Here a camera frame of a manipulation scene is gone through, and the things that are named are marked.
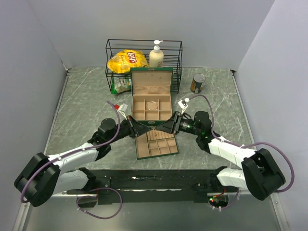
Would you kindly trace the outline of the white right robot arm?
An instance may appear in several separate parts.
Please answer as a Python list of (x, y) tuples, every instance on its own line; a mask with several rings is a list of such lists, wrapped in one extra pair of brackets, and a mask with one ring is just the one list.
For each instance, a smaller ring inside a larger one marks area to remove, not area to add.
[(156, 126), (156, 130), (169, 134), (186, 132), (196, 135), (198, 147), (209, 154), (222, 157), (237, 166), (236, 169), (221, 167), (210, 180), (211, 188), (220, 192), (227, 186), (248, 190), (256, 199), (263, 201), (278, 191), (286, 182), (271, 153), (229, 144), (226, 139), (212, 130), (209, 114), (204, 111), (188, 114), (175, 112), (172, 117)]

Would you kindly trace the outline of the green snack bag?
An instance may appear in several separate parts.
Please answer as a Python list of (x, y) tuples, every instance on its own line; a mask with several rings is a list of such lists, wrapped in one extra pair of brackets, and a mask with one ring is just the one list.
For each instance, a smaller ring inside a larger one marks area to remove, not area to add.
[(111, 94), (120, 94), (131, 90), (131, 78), (128, 76), (114, 77), (112, 79)]

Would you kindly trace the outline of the yellow food can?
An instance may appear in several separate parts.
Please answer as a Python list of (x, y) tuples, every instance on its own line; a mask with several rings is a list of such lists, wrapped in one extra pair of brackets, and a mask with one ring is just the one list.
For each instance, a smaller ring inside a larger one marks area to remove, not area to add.
[(195, 74), (192, 79), (190, 90), (196, 94), (200, 93), (202, 89), (202, 84), (204, 82), (205, 82), (204, 74), (201, 74), (201, 73)]

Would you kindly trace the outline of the green jewelry box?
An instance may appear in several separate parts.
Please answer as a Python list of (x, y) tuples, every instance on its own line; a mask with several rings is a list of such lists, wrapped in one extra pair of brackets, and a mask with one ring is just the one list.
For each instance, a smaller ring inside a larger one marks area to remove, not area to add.
[(132, 68), (132, 117), (141, 122), (155, 121), (156, 126), (172, 116), (170, 67)]

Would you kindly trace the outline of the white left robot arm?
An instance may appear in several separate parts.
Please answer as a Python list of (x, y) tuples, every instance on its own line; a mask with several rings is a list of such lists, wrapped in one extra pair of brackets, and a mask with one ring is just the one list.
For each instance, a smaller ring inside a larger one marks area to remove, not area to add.
[(80, 189), (91, 193), (95, 189), (94, 176), (87, 170), (75, 170), (76, 167), (97, 161), (111, 151), (111, 144), (124, 137), (136, 138), (152, 127), (127, 116), (123, 121), (104, 119), (97, 131), (83, 145), (60, 154), (46, 156), (35, 154), (14, 182), (21, 193), (21, 202), (37, 207), (55, 194), (69, 189)]

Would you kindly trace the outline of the cream lotion pump bottle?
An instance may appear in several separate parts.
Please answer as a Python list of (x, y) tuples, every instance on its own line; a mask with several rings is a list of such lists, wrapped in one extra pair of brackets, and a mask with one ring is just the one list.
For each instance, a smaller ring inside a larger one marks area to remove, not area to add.
[(149, 65), (150, 67), (162, 67), (164, 60), (164, 53), (160, 49), (160, 43), (162, 40), (154, 41), (154, 48), (149, 54)]

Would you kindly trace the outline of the yellow chips bag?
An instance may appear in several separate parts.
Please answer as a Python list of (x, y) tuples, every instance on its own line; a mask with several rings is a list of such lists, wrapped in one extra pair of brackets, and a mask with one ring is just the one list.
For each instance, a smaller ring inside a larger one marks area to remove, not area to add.
[(149, 64), (142, 51), (122, 50), (107, 62), (107, 67), (113, 73), (125, 74), (131, 68), (149, 67)]

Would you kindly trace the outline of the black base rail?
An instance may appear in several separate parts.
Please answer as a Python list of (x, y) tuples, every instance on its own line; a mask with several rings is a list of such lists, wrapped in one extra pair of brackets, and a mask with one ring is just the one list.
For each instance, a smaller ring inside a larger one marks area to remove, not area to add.
[(152, 170), (93, 170), (96, 177), (93, 189), (99, 191), (69, 190), (78, 196), (93, 194), (99, 205), (119, 202), (181, 202), (207, 203), (210, 194), (223, 191), (234, 193), (232, 186), (222, 186), (214, 178), (216, 170), (207, 169), (152, 169)]

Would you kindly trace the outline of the green jewelry tray insert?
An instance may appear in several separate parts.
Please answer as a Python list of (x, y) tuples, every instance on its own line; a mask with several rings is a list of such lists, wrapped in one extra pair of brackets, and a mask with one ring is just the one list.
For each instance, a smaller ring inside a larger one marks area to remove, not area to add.
[(178, 154), (175, 136), (166, 132), (151, 130), (135, 139), (137, 159)]

